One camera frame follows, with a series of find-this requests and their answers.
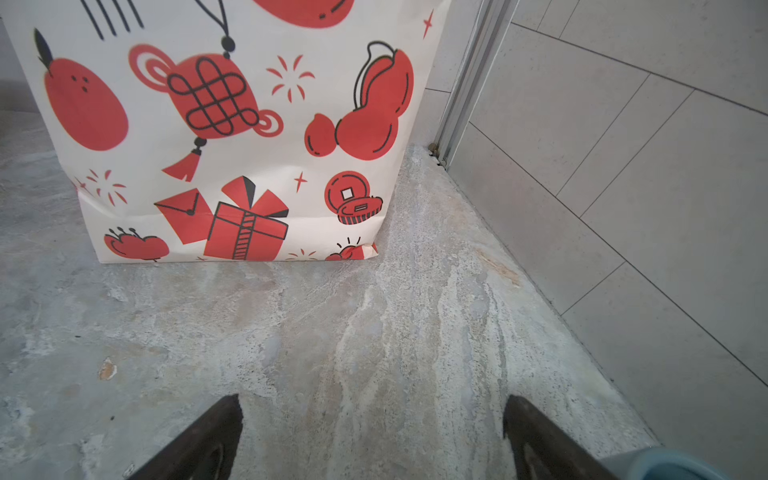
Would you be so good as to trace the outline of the white red printed paper bag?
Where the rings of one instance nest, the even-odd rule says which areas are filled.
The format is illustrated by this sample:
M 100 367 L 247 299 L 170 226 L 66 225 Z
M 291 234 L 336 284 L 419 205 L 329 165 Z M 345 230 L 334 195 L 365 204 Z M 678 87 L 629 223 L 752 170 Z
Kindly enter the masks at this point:
M 375 257 L 446 1 L 5 1 L 100 261 Z

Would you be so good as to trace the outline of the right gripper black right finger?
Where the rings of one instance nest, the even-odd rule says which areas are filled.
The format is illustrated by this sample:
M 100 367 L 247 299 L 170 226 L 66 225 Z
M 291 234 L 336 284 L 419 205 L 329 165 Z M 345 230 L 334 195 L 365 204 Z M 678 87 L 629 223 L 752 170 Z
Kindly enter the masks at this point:
M 528 399 L 510 395 L 503 413 L 517 479 L 616 479 Z

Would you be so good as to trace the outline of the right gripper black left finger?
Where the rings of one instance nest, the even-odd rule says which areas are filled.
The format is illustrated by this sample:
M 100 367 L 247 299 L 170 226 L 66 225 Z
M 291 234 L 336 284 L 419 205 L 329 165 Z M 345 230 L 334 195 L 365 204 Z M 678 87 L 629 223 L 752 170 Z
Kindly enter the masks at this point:
M 239 395 L 224 396 L 129 479 L 229 479 L 242 430 Z

